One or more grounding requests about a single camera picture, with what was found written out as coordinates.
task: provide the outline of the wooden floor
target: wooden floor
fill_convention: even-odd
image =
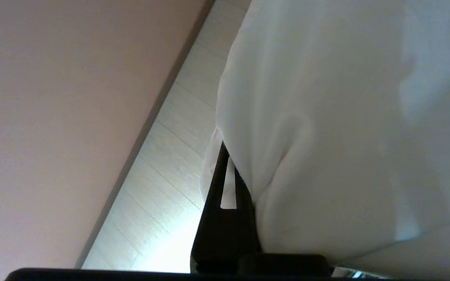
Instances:
[[[84,269],[189,272],[204,203],[202,159],[216,92],[250,0],[217,0],[84,263]]]

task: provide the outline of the baseboard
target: baseboard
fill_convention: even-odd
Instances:
[[[140,134],[138,138],[136,139],[131,151],[130,155],[128,156],[125,164],[123,165],[123,168],[119,174],[118,179],[116,180],[116,184],[114,185],[111,194],[107,198],[107,201],[102,209],[102,212],[100,213],[100,217],[95,223],[95,226],[93,227],[93,230],[91,231],[91,234],[89,235],[88,240],[86,241],[86,244],[77,259],[77,262],[75,263],[75,268],[80,269],[82,265],[84,264],[84,261],[86,260],[86,257],[88,256],[88,253],[93,246],[93,243],[95,242],[95,239],[98,235],[98,232],[100,232],[100,229],[102,228],[102,225],[104,224],[105,219],[107,218],[107,215],[109,214],[109,211],[111,210],[112,205],[114,204],[114,200],[116,199],[116,196],[119,193],[119,190],[123,186],[123,183],[126,179],[126,176],[128,172],[130,171],[134,160],[136,159],[136,156],[138,155],[140,148],[145,141],[145,138],[148,135],[148,131],[152,127],[152,124],[155,121],[155,118],[157,117],[157,114],[159,113],[159,110],[163,106],[164,100],[166,99],[166,96],[168,95],[168,92],[171,89],[171,86],[173,86],[173,83],[175,82],[175,79],[177,78],[178,72],[182,68],[182,65],[185,62],[185,59],[187,55],[189,54],[189,51],[192,48],[193,43],[195,42],[195,39],[197,38],[199,31],[202,28],[202,25],[204,24],[204,21],[206,20],[207,15],[209,14],[209,11],[211,10],[211,7],[213,6],[214,0],[206,0],[204,5],[202,5],[202,9],[198,14],[197,19],[194,22],[194,25],[191,29],[191,32],[189,33],[189,36],[187,37],[182,49],[180,50],[180,53],[175,60],[175,63],[173,64],[173,67],[170,70],[170,73],[168,74],[168,78],[164,82],[164,85],[162,86],[161,91],[159,92],[159,95],[157,96],[157,99],[152,106],[152,109],[150,110],[150,113],[148,115],[147,120],[145,121],[145,124],[143,125],[142,130],[140,131]]]

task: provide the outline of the pink wall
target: pink wall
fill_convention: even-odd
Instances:
[[[0,1],[0,279],[74,266],[203,3]]]

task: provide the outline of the white fabric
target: white fabric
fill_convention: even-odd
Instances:
[[[254,0],[216,124],[264,251],[450,279],[450,1]]]

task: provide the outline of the floor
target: floor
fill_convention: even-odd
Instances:
[[[83,269],[189,272],[216,92],[250,0],[216,0]]]

